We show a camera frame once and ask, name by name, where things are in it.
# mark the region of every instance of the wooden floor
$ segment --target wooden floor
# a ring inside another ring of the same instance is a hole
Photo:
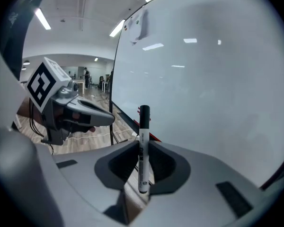
[[[109,110],[109,94],[104,94],[95,87],[86,89],[84,95],[82,95],[82,90],[80,88],[80,96],[92,101],[94,104],[105,110]],[[113,124],[113,129],[118,141],[120,142],[126,139],[134,140],[135,136],[132,136],[133,130],[123,121],[118,113],[118,109],[114,107],[113,114],[115,116],[115,122]],[[22,128],[19,130],[28,136],[34,143],[40,143],[41,137],[31,130],[29,119],[19,116],[19,120],[22,125]],[[35,124],[39,131],[45,135],[45,127],[38,123]],[[88,131],[87,133],[76,132],[71,134],[69,139],[67,139],[62,146],[53,145],[53,149],[54,154],[57,155],[109,147],[110,145],[109,127],[101,126],[97,127],[94,133]],[[48,145],[44,145],[44,147],[48,147],[49,151],[52,152],[52,149]],[[154,182],[153,174],[150,174],[150,181],[152,183]],[[138,191],[138,173],[136,170],[133,170],[132,175],[124,186],[124,190],[126,193],[129,219],[133,220],[141,210],[146,207],[148,202],[148,195],[140,194]]]

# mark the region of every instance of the white ceiling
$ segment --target white ceiling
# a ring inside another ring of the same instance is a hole
[[[113,60],[118,36],[112,38],[109,34],[144,3],[145,0],[43,0],[40,8],[52,29],[45,30],[34,16],[23,58],[68,53]]]

